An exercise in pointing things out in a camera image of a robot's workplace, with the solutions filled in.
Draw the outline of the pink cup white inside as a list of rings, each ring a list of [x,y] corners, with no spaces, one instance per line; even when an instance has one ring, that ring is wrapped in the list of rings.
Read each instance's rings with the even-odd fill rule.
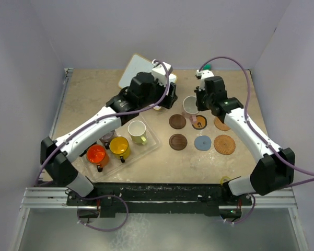
[[[196,116],[199,111],[196,106],[196,97],[187,96],[182,102],[182,115],[189,119],[192,124],[196,123]]]

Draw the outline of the orange black-rimmed coaster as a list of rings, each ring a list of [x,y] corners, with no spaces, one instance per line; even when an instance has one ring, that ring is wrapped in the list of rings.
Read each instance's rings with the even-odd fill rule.
[[[207,126],[207,119],[202,115],[197,115],[196,122],[192,126],[196,130],[203,130]]]

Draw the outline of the tan cork coaster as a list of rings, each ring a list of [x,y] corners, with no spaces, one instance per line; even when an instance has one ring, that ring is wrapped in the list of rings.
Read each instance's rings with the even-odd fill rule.
[[[217,129],[222,130],[222,131],[230,130],[230,127],[222,123],[218,117],[214,119],[214,125]]]

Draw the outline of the dark brown wooden coaster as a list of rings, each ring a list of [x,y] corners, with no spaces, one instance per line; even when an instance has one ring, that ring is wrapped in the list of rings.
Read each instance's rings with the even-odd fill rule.
[[[174,129],[182,129],[186,123],[186,118],[181,114],[174,114],[169,118],[169,125]]]

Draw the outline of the blue round coaster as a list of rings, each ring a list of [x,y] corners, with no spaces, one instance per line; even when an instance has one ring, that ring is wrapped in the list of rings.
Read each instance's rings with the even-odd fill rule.
[[[194,140],[194,146],[199,151],[208,151],[211,148],[212,140],[206,135],[198,136]]]

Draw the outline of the woven rattan coaster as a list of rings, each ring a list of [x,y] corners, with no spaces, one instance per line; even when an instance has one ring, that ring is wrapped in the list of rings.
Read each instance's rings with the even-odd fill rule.
[[[228,135],[219,135],[214,140],[215,150],[223,155],[230,155],[236,149],[235,141]]]

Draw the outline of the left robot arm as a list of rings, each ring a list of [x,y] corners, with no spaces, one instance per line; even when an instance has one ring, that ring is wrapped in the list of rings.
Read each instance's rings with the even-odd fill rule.
[[[163,68],[139,72],[85,123],[55,140],[41,141],[40,163],[53,181],[78,193],[79,200],[91,205],[97,200],[92,182],[73,165],[80,155],[105,134],[118,129],[139,113],[158,105],[170,109],[177,100],[171,71]]]

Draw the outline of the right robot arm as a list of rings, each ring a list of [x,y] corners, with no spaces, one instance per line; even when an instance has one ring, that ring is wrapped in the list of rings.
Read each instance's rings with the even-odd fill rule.
[[[261,196],[284,188],[294,180],[295,153],[281,148],[246,114],[243,104],[235,97],[229,98],[220,76],[199,76],[195,88],[198,111],[210,110],[222,123],[230,127],[252,154],[256,166],[247,177],[239,177],[224,184],[222,199],[235,204],[240,195],[257,193]]]

